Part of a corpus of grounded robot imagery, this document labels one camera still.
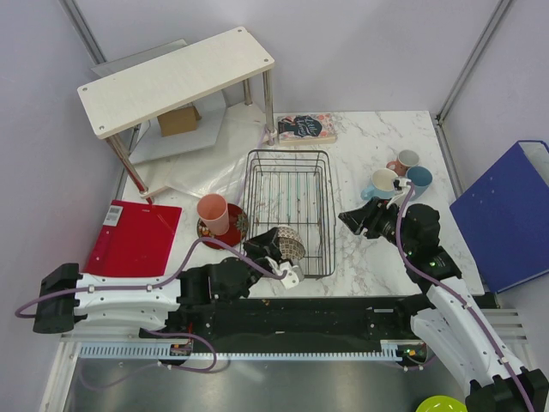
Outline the patterned ceramic bowl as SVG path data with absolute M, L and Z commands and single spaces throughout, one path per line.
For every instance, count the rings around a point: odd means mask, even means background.
M 277 227 L 278 249 L 281 258 L 296 264 L 305 256 L 305 246 L 299 233 L 289 226 Z

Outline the red floral plate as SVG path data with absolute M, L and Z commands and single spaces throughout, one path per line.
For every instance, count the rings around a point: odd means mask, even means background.
M 199 219 L 196 224 L 196 234 L 198 238 L 209 237 L 217 239 L 230 247 L 238 246 L 247 236 L 249 230 L 248 215 L 233 203 L 228 204 L 229 229 L 222 235 L 214 235 L 207 228 L 205 223 Z

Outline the light blue mug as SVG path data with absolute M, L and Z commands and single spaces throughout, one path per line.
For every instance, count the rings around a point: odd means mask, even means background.
M 360 197 L 369 202 L 374 197 L 390 199 L 395 194 L 394 181 L 398 175 L 388 168 L 376 170 L 371 176 L 369 185 L 361 191 Z

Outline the pink tumbler cup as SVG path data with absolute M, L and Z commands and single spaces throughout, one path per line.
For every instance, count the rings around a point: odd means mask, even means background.
M 228 203 L 223 196 L 207 194 L 199 200 L 196 210 L 213 235 L 222 235 L 229 230 Z

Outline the pink mug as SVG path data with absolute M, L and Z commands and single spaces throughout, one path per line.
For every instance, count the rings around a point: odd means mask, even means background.
M 419 164 L 419 155 L 411 150 L 404 149 L 394 161 L 390 161 L 386 167 L 395 172 L 398 176 L 404 176 L 407 170 L 411 167 L 416 167 Z

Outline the blue tumbler cup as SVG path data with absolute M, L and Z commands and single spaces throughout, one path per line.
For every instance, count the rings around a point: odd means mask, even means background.
M 431 172 L 422 166 L 410 167 L 407 170 L 405 177 L 410 179 L 414 184 L 413 195 L 411 197 L 412 201 L 423 195 L 433 181 Z

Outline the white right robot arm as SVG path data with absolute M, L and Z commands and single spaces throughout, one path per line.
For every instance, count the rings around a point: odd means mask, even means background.
M 374 197 L 339 218 L 353 234 L 383 237 L 397 247 L 421 292 L 400 301 L 392 318 L 394 330 L 402 337 L 417 336 L 434 352 L 462 387 L 468 410 L 545 409 L 547 377 L 540 369 L 528 369 L 490 325 L 439 244 L 435 209 L 416 203 L 401 210 Z

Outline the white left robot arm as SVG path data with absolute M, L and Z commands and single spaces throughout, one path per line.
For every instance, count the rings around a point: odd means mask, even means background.
M 286 277 L 279 267 L 283 261 L 279 231 L 275 227 L 245 241 L 243 253 L 232 250 L 217 264 L 181 266 L 165 280 L 82 274 L 78 264 L 62 264 L 40 284 L 33 332 L 60 334 L 81 323 L 182 336 L 189 323 L 180 309 L 246 298 L 261 278 Z

